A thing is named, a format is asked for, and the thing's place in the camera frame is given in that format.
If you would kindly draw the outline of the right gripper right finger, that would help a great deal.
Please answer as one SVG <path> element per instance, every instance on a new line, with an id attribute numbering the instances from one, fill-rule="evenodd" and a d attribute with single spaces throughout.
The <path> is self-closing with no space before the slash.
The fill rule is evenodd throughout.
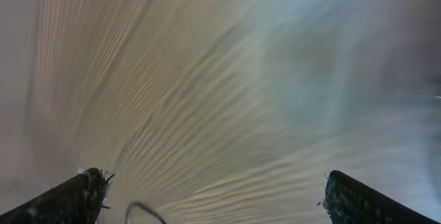
<path id="1" fill-rule="evenodd" d="M 339 170 L 326 178 L 319 205 L 333 224 L 438 224 Z"/>

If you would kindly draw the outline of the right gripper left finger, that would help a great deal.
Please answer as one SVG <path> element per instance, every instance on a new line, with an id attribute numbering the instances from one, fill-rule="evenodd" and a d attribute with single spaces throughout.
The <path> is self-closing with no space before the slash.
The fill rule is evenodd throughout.
<path id="1" fill-rule="evenodd" d="M 1 224 L 95 224 L 111 176 L 95 167 L 1 215 Z"/>

